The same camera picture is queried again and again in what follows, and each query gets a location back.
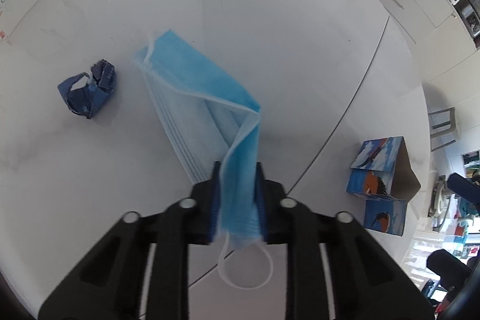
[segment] blue box with bird picture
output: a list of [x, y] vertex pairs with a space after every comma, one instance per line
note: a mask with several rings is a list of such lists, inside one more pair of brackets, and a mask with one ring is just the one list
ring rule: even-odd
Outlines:
[[403, 137], [364, 141], [351, 168], [346, 191], [366, 199], [363, 226], [402, 236], [407, 203], [420, 189]]

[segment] round table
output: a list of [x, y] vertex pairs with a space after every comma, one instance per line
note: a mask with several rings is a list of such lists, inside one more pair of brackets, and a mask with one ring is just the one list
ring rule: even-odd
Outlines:
[[[124, 212], [155, 214], [190, 192], [133, 61], [168, 29], [260, 103], [266, 177], [314, 211], [348, 210], [362, 221], [364, 201], [345, 188], [365, 139], [404, 136], [426, 186], [422, 86], [378, 0], [40, 0], [0, 44], [0, 269], [34, 315]], [[101, 58], [115, 65], [117, 90], [87, 120], [68, 111], [57, 85]], [[415, 217], [409, 207], [402, 238], [374, 233], [397, 260]], [[219, 244], [192, 247], [192, 318], [259, 318], [258, 305], [266, 318], [282, 318], [272, 316], [284, 306], [284, 248], [269, 250], [273, 281], [237, 292], [208, 273]], [[261, 277], [262, 262], [247, 262], [248, 251], [229, 262]]]

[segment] white elastic loop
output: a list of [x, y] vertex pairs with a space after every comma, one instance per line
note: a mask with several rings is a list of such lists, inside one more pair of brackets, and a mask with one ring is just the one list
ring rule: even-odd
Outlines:
[[217, 270], [218, 270], [218, 274], [220, 275], [220, 278], [223, 280], [223, 282], [225, 282], [227, 285], [231, 286], [231, 287], [234, 287], [236, 289], [240, 289], [240, 290], [255, 290], [255, 289], [260, 289], [261, 287], [265, 286], [267, 283], [270, 282], [270, 280], [272, 279], [272, 276], [273, 276], [273, 259], [272, 259], [272, 256], [270, 255], [270, 253], [265, 249], [263, 248], [262, 246], [260, 246], [260, 244], [258, 242], [255, 242], [255, 244], [258, 246], [258, 248], [260, 248], [260, 250], [265, 254], [265, 256], [267, 257], [268, 259], [268, 264], [269, 264], [269, 267], [270, 267], [270, 272], [268, 272], [268, 277], [265, 281], [263, 281], [260, 285], [258, 286], [253, 286], [253, 287], [243, 287], [243, 286], [238, 286], [238, 285], [235, 285], [231, 280], [230, 278], [228, 277], [226, 271], [225, 271], [225, 256], [227, 255], [227, 250], [229, 248], [229, 239], [230, 239], [230, 234], [227, 232], [226, 233], [226, 236], [225, 236], [225, 243], [223, 244], [223, 248], [222, 248], [222, 251], [220, 252], [220, 258], [218, 259], [218, 266], [217, 266]]

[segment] round bolt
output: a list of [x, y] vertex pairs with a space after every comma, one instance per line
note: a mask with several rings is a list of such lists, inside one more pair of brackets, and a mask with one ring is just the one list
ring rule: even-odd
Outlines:
[[348, 224], [353, 221], [353, 216], [347, 211], [341, 211], [340, 213], [337, 214], [337, 220], [340, 221], [341, 223]]
[[283, 198], [280, 201], [280, 205], [284, 208], [294, 208], [297, 206], [297, 202], [293, 198]]
[[140, 218], [140, 214], [138, 214], [136, 211], [128, 211], [122, 217], [123, 222], [127, 224], [134, 223], [139, 218]]
[[180, 201], [180, 207], [183, 209], [193, 208], [197, 202], [193, 198], [184, 198]]

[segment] face mask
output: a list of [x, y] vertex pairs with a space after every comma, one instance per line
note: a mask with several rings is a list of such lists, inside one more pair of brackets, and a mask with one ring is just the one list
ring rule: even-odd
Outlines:
[[237, 243], [260, 236], [254, 182], [260, 105], [230, 75], [168, 31], [139, 53], [158, 117], [193, 183], [220, 168], [220, 228]]

